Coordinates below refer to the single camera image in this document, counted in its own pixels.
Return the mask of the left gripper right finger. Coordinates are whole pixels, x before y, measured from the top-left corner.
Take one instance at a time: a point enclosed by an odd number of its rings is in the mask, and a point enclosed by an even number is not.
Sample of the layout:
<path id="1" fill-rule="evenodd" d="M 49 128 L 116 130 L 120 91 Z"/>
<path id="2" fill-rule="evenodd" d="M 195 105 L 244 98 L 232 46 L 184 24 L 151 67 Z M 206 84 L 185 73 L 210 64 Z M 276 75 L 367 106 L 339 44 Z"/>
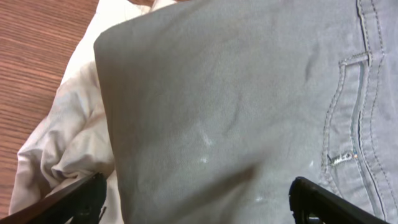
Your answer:
<path id="1" fill-rule="evenodd" d="M 296 224 L 387 224 L 304 177 L 292 182 L 289 205 Z"/>

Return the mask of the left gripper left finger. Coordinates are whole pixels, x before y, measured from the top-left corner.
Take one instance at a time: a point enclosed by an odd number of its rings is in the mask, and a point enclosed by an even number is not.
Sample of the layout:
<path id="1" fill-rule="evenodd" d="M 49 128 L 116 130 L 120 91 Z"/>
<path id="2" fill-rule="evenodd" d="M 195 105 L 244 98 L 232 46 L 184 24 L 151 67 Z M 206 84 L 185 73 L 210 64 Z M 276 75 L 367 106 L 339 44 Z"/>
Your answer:
<path id="1" fill-rule="evenodd" d="M 106 191 L 105 176 L 92 174 L 3 218 L 1 224 L 98 224 L 106 210 Z"/>

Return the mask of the grey shorts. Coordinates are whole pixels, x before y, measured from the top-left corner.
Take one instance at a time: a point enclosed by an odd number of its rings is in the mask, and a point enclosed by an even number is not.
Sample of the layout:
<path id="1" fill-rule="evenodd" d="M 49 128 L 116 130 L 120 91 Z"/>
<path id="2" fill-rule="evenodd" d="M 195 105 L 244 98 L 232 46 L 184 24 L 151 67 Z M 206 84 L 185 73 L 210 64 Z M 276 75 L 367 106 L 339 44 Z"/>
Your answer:
<path id="1" fill-rule="evenodd" d="M 397 222 L 397 1 L 187 1 L 94 44 L 125 223 L 292 223 L 305 177 Z"/>

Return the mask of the folded beige shorts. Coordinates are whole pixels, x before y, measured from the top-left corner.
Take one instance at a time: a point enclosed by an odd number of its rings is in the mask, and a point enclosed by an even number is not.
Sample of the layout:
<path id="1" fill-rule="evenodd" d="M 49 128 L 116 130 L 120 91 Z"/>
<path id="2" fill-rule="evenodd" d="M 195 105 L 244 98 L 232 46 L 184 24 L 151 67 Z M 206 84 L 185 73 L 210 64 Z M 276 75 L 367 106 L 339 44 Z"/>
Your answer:
<path id="1" fill-rule="evenodd" d="M 173 0 L 99 1 L 83 38 L 72 53 L 48 115 L 17 153 L 9 214 L 89 174 L 101 172 L 107 181 L 107 197 L 100 222 L 123 222 L 93 45 L 106 29 L 173 3 Z"/>

